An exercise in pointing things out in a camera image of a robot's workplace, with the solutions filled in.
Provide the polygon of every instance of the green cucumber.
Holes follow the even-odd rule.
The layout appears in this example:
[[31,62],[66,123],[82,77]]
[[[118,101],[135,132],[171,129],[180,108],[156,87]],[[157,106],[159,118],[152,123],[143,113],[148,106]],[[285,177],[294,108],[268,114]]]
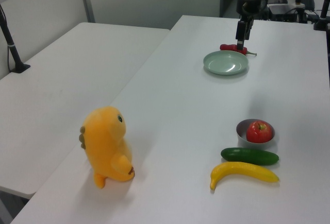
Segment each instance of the green cucumber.
[[249,148],[225,148],[221,156],[227,161],[239,161],[259,166],[273,165],[278,160],[278,155],[259,149]]

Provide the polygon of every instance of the red apple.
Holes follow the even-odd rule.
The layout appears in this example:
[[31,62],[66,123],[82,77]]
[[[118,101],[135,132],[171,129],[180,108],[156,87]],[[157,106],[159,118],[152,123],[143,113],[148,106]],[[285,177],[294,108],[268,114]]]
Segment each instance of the red apple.
[[246,131],[246,139],[251,143],[265,143],[271,140],[272,137],[271,126],[262,120],[251,123]]

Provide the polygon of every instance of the green plate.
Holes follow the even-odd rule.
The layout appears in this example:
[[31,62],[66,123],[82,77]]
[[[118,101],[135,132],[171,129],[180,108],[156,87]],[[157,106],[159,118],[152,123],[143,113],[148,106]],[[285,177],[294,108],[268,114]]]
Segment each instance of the green plate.
[[242,72],[249,64],[242,53],[232,50],[220,50],[204,58],[204,68],[218,75],[234,75]]

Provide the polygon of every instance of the white table surface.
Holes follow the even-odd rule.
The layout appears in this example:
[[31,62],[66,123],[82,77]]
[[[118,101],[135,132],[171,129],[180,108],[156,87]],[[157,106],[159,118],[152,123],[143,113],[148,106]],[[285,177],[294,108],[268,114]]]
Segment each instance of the white table surface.
[[0,190],[30,198],[168,34],[82,23],[0,81]]
[[[93,183],[79,144],[14,219],[18,223],[327,223],[330,95],[324,32],[255,21],[247,73],[217,76],[203,58],[235,43],[236,19],[183,16],[115,98],[135,178]],[[273,125],[280,183],[227,176],[210,191],[236,125]]]

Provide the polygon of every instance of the stuffed toy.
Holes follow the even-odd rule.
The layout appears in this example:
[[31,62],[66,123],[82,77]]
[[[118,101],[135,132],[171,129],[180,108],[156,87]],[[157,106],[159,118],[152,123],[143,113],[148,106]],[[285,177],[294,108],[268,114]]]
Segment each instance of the stuffed toy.
[[97,187],[105,186],[106,178],[128,181],[135,176],[132,154],[124,135],[126,124],[115,107],[91,112],[80,128],[79,140],[94,170]]

